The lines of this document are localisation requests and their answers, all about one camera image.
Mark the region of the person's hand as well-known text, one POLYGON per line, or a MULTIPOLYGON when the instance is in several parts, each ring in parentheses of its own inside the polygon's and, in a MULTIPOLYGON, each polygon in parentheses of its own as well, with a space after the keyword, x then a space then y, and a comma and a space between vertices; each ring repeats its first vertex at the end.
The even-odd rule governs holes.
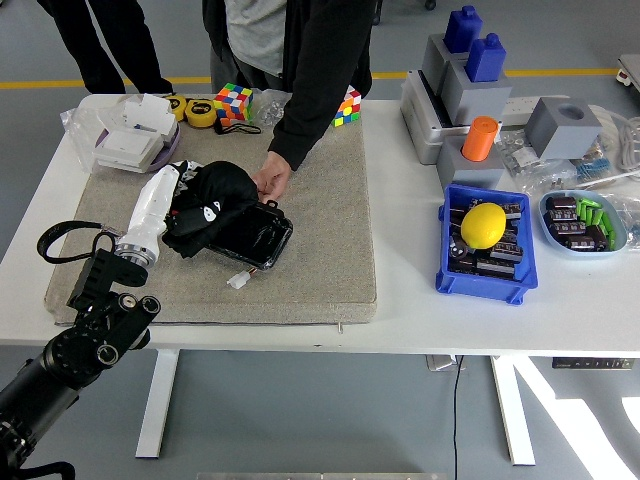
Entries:
POLYGON ((278 153, 269 151, 262 167, 251 178, 262 203, 277 201, 285 192, 292 169, 278 153))

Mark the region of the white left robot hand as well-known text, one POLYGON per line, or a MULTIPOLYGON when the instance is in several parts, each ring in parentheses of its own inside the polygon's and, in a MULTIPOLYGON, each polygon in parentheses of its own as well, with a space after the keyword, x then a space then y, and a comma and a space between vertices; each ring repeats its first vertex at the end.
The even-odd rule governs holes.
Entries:
POLYGON ((202 165, 193 161, 167 164, 158 170, 140 191, 128 230, 118 242, 119 249, 144 249, 158 255, 158 238, 165 232, 165 218, 180 182, 192 178, 202 165))

